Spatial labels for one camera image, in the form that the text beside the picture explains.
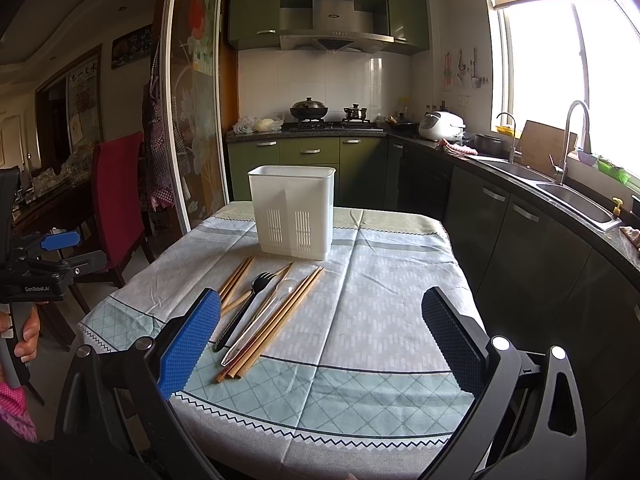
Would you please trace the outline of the person's left hand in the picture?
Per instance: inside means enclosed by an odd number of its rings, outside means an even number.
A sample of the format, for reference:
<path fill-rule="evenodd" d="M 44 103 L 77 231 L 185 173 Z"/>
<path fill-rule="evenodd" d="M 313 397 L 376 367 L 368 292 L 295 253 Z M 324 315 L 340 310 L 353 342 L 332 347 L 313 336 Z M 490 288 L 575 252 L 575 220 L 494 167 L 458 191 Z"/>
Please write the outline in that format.
<path fill-rule="evenodd" d="M 29 317 L 22 326 L 23 339 L 15 347 L 15 355 L 23 363 L 34 360 L 38 351 L 38 340 L 40 335 L 40 319 L 36 306 L 30 308 Z"/>

